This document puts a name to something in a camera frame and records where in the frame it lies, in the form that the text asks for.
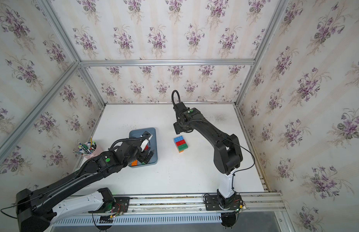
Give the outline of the blue-grey plastic tray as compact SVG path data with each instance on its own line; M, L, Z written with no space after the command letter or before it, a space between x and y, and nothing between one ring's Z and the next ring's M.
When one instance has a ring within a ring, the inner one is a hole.
M158 161L156 129L155 128L145 128L145 129L139 129L139 130L132 130L129 133L129 137L139 137L145 131L148 131L152 134L152 138L151 138L148 146L149 146L149 150L154 151L153 157L151 158L150 162L146 165L154 165ZM129 167L131 167L131 168L137 168L137 167L143 167L143 166L145 166L145 165L141 165L140 162L137 162L137 166L131 166L131 164L129 165Z

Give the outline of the light blue lego brick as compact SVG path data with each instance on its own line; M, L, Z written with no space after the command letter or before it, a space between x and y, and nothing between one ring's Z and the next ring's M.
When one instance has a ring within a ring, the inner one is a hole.
M183 136L179 136L179 137L174 138L175 143L178 143L178 142L180 142L182 140L184 140Z

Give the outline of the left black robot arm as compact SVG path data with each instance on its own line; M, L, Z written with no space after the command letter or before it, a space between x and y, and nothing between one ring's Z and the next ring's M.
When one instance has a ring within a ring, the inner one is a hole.
M21 232L44 232L63 219L85 213L108 213L116 200L108 188L82 197L69 196L82 188L118 173L138 158L151 155L150 137L120 139L100 155L88 159L79 170L46 187L24 189L16 195L16 215Z

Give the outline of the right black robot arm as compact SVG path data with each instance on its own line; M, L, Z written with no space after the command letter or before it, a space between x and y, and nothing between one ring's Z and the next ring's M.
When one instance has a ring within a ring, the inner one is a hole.
M228 135L211 124L197 108L186 107L183 102L173 104L176 114L174 129L176 134L198 131L213 147L213 162L217 170L224 174L224 180L217 190L219 198L228 200L234 196L232 174L243 160L238 137Z

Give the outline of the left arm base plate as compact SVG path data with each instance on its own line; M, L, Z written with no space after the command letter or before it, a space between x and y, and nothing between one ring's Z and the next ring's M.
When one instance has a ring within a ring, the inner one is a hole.
M96 211L89 211L89 213L108 213L114 215L122 215L123 213L127 213L130 197L115 197L114 201L108 200L107 203L103 203L103 205Z

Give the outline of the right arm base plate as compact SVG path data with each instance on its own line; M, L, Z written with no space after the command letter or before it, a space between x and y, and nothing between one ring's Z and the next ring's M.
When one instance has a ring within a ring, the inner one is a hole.
M224 198L220 194L204 194L203 202L206 211L240 211L245 209L244 201L237 193L234 193L229 198Z

